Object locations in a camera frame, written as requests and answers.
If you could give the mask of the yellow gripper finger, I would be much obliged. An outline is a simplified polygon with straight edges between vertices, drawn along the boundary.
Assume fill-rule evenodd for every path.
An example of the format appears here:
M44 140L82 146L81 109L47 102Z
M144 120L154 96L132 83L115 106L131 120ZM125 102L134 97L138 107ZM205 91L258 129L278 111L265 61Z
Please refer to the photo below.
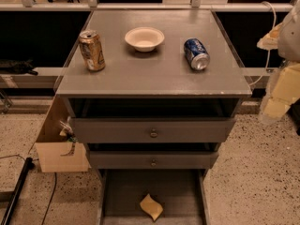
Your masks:
M300 99L300 64L289 63L269 79L262 99L259 120L265 125L279 121Z
M276 50L281 32L282 23L273 27L266 35L264 35L257 43L257 47L262 50Z

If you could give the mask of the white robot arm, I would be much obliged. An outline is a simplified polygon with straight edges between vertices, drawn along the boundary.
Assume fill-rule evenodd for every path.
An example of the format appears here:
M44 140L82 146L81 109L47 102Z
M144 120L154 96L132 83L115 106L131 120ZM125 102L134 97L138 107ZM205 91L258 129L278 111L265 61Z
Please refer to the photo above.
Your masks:
M283 21L257 43L263 50L277 50L286 64L270 76L259 117L264 124L280 120L300 99L300 2Z

